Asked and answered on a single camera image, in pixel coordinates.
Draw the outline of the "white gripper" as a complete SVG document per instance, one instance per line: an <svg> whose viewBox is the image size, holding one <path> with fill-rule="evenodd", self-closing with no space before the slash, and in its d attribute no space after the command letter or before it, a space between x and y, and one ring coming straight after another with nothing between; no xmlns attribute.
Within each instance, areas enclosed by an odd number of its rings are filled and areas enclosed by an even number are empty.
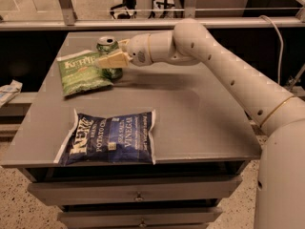
<svg viewBox="0 0 305 229"><path fill-rule="evenodd" d="M149 34L138 34L130 39L118 41L120 48L126 48L127 52L121 49L115 50L109 54L98 57L94 64L100 69L118 69L127 68L132 62L136 66L148 66L151 64L149 54Z"/></svg>

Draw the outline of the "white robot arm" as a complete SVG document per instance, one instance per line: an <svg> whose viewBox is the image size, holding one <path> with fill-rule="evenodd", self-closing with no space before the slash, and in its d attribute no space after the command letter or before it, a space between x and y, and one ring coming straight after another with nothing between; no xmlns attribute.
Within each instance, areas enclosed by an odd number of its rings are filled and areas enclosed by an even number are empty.
<svg viewBox="0 0 305 229"><path fill-rule="evenodd" d="M259 164L254 229L305 229L305 101L219 44L192 18L138 34L100 56L101 69L205 64L268 137Z"/></svg>

